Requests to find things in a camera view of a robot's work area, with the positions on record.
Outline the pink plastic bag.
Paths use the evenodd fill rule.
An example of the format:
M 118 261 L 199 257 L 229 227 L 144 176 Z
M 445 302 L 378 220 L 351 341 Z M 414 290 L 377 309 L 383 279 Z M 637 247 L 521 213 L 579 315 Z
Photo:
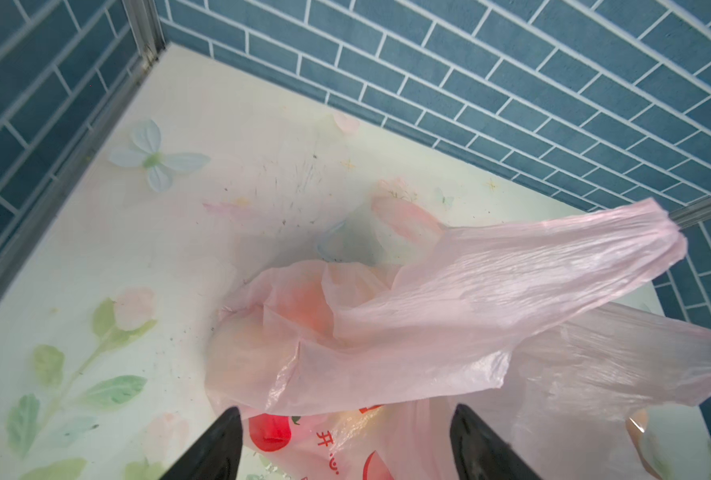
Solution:
M 205 390 L 302 479 L 457 479 L 451 418 L 473 409 L 541 479 L 655 479 L 625 420 L 711 397 L 711 330 L 619 303 L 681 261 L 657 202 L 449 227 L 375 196 L 334 261 L 231 294 Z

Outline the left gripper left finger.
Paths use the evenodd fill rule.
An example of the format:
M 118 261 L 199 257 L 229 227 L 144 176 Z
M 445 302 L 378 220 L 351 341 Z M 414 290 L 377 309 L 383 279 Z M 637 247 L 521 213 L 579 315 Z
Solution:
M 236 480 L 243 450 L 239 408 L 227 409 L 161 480 Z

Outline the peach lotus shaped bowl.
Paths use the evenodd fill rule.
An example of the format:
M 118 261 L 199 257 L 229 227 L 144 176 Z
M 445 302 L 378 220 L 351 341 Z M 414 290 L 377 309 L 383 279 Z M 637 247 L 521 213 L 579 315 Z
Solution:
M 653 476 L 655 479 L 661 479 L 661 476 L 657 473 L 657 470 L 651 467 L 651 464 L 649 464 L 649 462 L 645 459 L 645 456 L 643 456 L 643 452 L 641 451 L 641 440 L 643 439 L 643 434 L 647 429 L 647 424 L 649 424 L 649 414 L 647 414 L 644 409 L 637 410 L 637 412 L 625 420 L 627 434 L 629 434 L 631 442 L 633 442 L 633 446 L 635 446 L 635 451 L 639 456 L 639 460 L 641 460 L 641 465 L 650 476 Z

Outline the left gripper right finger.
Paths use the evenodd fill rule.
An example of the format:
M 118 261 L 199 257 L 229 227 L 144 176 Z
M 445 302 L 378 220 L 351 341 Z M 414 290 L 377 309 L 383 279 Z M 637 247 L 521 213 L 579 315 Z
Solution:
M 541 480 L 473 409 L 457 404 L 451 418 L 451 450 L 461 480 Z

